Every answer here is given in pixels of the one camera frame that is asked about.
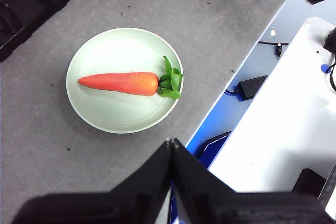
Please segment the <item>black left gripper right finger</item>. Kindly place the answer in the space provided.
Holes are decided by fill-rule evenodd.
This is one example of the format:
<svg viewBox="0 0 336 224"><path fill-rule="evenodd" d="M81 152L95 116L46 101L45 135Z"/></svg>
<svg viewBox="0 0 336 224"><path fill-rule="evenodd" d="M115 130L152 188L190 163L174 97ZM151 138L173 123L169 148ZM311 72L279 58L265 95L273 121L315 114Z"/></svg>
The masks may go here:
<svg viewBox="0 0 336 224"><path fill-rule="evenodd" d="M238 193L172 140L174 191L183 223L335 223L312 196Z"/></svg>

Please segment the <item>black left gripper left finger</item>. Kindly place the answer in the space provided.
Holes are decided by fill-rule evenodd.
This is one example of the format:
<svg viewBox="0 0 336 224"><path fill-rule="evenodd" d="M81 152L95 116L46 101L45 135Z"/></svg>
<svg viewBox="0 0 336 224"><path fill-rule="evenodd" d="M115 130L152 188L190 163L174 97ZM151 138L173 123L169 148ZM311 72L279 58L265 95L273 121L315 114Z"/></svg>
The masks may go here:
<svg viewBox="0 0 336 224"><path fill-rule="evenodd" d="M171 186L173 143L165 141L111 191L48 194L26 201L13 223L155 223Z"/></svg>

